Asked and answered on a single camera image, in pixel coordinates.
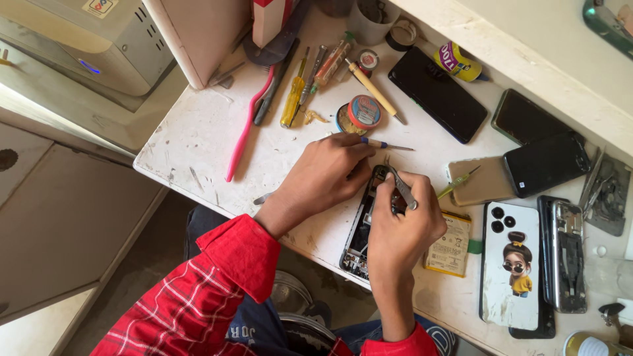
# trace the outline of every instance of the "phone battery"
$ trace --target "phone battery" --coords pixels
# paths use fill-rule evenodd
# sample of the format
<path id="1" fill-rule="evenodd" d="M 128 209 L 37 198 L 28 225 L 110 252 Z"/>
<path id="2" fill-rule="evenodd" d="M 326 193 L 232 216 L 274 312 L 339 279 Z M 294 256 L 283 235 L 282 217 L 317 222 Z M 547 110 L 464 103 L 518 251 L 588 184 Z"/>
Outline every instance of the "phone battery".
<path id="1" fill-rule="evenodd" d="M 446 234 L 424 253 L 423 266 L 426 269 L 464 278 L 471 220 L 445 211 L 442 211 L 442 215 L 448 229 Z"/>

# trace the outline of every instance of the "white phone case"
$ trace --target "white phone case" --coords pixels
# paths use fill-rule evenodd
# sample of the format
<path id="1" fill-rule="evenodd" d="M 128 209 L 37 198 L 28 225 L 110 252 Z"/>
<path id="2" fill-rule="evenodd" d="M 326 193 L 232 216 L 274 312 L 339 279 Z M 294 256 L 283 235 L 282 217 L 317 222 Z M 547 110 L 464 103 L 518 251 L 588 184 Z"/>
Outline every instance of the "white phone case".
<path id="1" fill-rule="evenodd" d="M 501 326 L 536 330 L 539 323 L 538 211 L 488 203 L 484 237 L 481 319 Z"/>

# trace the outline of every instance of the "camera lens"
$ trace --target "camera lens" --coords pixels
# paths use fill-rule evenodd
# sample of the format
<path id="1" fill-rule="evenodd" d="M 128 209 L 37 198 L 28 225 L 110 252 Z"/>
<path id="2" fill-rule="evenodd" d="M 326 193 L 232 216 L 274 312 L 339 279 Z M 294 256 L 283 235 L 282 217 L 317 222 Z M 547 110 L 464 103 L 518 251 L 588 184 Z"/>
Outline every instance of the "camera lens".
<path id="1" fill-rule="evenodd" d="M 504 215 L 505 215 L 505 213 L 503 212 L 502 208 L 496 207 L 496 208 L 492 209 L 492 216 L 494 216 L 495 218 L 501 219 Z"/>
<path id="2" fill-rule="evenodd" d="M 496 233 L 500 233 L 503 231 L 503 223 L 501 221 L 493 221 L 492 222 L 492 231 Z"/>
<path id="3" fill-rule="evenodd" d="M 506 218 L 503 219 L 503 223 L 506 224 L 507 227 L 514 227 L 514 225 L 517 224 L 517 221 L 511 216 L 506 216 Z"/>

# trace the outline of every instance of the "yellow glue tube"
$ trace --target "yellow glue tube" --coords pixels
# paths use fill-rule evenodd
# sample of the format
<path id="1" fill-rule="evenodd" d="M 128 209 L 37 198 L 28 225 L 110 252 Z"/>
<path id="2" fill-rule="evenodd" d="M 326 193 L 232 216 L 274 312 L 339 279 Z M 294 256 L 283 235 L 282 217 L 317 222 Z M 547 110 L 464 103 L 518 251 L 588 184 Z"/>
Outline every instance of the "yellow glue tube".
<path id="1" fill-rule="evenodd" d="M 445 71 L 465 82 L 472 82 L 475 79 L 488 80 L 481 72 L 481 64 L 462 56 L 460 47 L 453 41 L 440 47 L 433 58 Z"/>

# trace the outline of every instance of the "blue light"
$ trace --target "blue light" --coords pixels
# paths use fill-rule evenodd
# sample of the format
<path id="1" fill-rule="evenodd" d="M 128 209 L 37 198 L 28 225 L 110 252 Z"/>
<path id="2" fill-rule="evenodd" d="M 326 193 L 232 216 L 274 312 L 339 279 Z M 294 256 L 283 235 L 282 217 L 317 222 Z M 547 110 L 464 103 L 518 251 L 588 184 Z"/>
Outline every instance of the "blue light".
<path id="1" fill-rule="evenodd" d="M 84 62 L 84 60 L 79 60 L 79 62 L 86 68 L 88 68 L 91 72 L 97 73 L 97 74 L 101 74 L 101 71 L 98 70 L 97 68 L 94 68 L 93 66 L 91 66 L 90 64 Z"/>

